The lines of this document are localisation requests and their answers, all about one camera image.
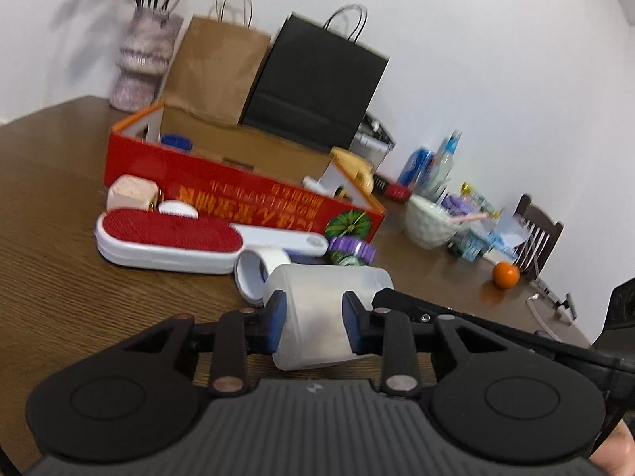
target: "bowl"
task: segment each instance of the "bowl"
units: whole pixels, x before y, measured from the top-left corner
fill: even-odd
[[[461,224],[447,223],[452,216],[440,205],[413,195],[406,206],[406,236],[424,249],[436,249],[454,236]]]

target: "orange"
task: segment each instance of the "orange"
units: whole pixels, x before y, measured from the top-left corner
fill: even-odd
[[[520,270],[516,265],[503,261],[491,271],[491,279],[502,290],[509,290],[520,281]]]

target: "purple tape roll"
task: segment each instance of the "purple tape roll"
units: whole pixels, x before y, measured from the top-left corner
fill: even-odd
[[[356,236],[339,236],[333,238],[328,250],[330,252],[340,251],[352,254],[368,265],[373,262],[375,254],[377,254],[377,250],[375,250],[370,243],[360,240]]]

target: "bag handle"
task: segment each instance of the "bag handle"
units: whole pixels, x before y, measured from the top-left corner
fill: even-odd
[[[216,16],[219,21],[225,17],[225,6],[229,0],[216,0]],[[249,28],[252,25],[253,3],[252,0],[242,0],[242,25]]]
[[[347,12],[348,10],[357,10],[360,13],[360,19],[358,20],[357,26],[348,37],[348,41],[350,41],[353,36],[355,36],[355,39],[352,39],[352,41],[354,43],[357,43],[357,40],[360,38],[360,34],[364,30],[364,27],[366,27],[366,20],[368,19],[368,9],[366,8],[366,6],[360,4],[348,4],[344,7],[340,7],[333,13],[330,18],[326,20],[323,28],[324,30],[328,30],[328,28],[331,26],[332,20],[334,20],[337,16],[342,15],[344,12]]]

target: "table surface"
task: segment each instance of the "table surface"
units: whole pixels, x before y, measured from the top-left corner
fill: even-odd
[[[31,389],[44,377],[180,311],[217,320],[243,303],[230,276],[115,267],[97,253],[94,222],[104,210],[108,130],[124,117],[94,97],[44,109],[0,127],[0,443],[19,468],[39,458],[24,420]],[[539,329],[520,285],[498,290],[491,265],[424,251],[399,232],[398,205],[377,233],[375,265],[402,292],[527,331]],[[588,346],[575,327],[554,319],[566,342]],[[197,381],[204,382],[202,364]],[[421,355],[428,369],[429,358]],[[284,377],[379,375],[380,359]],[[282,375],[271,359],[250,357],[254,378]]]

